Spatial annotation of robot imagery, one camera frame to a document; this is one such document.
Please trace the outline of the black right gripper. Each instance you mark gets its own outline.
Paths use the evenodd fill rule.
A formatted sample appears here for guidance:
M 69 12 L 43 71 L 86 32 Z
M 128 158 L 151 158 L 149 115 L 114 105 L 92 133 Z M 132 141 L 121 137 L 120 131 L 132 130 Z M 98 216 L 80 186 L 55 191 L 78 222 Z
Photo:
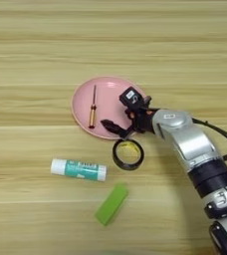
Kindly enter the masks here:
M 158 109 L 151 109 L 148 107 L 140 107 L 136 109 L 127 108 L 125 110 L 125 113 L 127 117 L 131 120 L 130 127 L 124 129 L 110 120 L 102 120 L 102 125 L 107 131 L 117 134 L 120 138 L 126 139 L 133 132 L 154 132 L 152 126 L 152 119 L 157 112 Z

